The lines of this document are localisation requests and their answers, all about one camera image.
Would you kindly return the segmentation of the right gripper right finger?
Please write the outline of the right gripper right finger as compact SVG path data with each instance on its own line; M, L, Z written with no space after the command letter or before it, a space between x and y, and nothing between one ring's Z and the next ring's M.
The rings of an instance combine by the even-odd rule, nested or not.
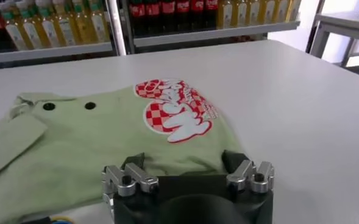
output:
M250 189L256 194L265 194L274 188L275 169L272 163L262 161L257 167L243 153L225 150L221 156L228 172L226 183L234 192Z

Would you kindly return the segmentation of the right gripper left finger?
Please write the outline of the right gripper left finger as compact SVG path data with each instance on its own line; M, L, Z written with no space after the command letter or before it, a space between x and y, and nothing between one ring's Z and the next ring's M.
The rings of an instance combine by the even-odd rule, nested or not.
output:
M102 170L102 193L106 197L131 197L138 191L156 194L159 179L144 170L145 154L128 156L120 167L105 166Z

